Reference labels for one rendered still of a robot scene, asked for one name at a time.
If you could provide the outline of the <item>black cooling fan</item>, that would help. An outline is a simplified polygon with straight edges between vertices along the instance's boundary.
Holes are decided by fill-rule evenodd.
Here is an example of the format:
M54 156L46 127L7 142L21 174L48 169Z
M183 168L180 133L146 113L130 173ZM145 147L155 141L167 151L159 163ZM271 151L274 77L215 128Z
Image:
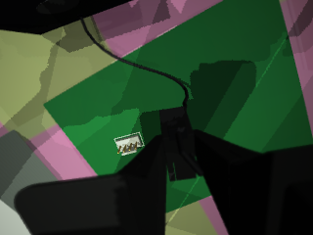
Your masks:
M43 34L132 0L0 0L0 30Z

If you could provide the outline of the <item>green circuit board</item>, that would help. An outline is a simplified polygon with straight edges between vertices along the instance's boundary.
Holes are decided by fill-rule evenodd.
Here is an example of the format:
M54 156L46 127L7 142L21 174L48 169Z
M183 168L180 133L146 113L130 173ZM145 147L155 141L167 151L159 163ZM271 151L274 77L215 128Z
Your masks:
M188 89L198 129L254 152L313 144L279 0L223 0L121 59ZM115 174L156 135L159 110L183 107L174 80L117 60L43 104L98 175ZM172 181L166 213L210 195L205 179Z

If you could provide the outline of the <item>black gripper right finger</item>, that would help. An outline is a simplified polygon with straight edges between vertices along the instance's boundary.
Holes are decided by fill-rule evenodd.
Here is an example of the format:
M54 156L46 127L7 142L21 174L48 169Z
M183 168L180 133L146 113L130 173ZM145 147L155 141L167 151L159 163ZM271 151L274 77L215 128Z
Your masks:
M260 153L193 131L197 162L228 234L278 235L286 187L313 180L313 144Z

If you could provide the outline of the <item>black fan cable with plug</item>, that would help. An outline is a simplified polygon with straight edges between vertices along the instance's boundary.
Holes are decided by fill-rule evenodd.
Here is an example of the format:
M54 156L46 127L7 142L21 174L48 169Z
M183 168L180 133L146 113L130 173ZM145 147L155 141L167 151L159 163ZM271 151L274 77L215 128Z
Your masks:
M169 74L128 62L114 54L109 53L94 39L94 37L88 31L84 20L82 19L82 17L80 18L85 32L92 39L92 41L103 50L104 53L111 55L112 57L122 61L123 63L164 75L181 85L181 87L185 91L186 96L182 103L183 107L159 110L161 137L166 157L169 180L170 182L172 182L176 180L180 181L194 179L197 178L197 175L199 177L202 177L204 173L196 160L195 154L195 134L187 114L186 103L189 99L189 93L185 85Z

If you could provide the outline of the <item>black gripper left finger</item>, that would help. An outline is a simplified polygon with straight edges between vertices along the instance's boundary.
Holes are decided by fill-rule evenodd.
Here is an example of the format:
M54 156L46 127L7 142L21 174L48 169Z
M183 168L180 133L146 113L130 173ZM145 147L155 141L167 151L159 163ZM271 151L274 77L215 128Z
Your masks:
M165 235L166 180L160 134L119 172L31 184L14 207L30 235L115 225L126 235Z

